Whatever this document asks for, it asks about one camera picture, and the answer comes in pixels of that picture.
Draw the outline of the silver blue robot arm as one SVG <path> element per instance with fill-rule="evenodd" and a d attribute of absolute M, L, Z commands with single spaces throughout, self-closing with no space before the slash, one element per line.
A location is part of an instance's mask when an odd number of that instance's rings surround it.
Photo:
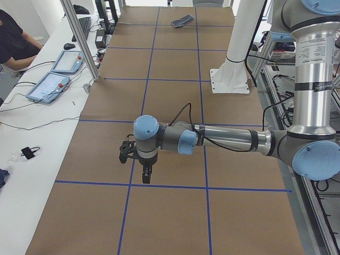
<path fill-rule="evenodd" d="M 339 172 L 339 145 L 330 126 L 334 36 L 339 1 L 275 1 L 271 31 L 296 40 L 293 124 L 286 131 L 229 129 L 173 120 L 160 124 L 142 115 L 133 125 L 133 157 L 149 183 L 158 150 L 190 155 L 196 146 L 216 145 L 234 152 L 257 151 L 280 159 L 314 181 Z"/>

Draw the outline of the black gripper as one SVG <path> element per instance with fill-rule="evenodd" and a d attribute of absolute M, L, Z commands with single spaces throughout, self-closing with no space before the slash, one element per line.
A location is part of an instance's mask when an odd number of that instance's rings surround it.
<path fill-rule="evenodd" d="M 137 151 L 138 161 L 143 166 L 142 182 L 150 183 L 152 175 L 152 165 L 157 162 L 158 151 L 143 152 Z"/>

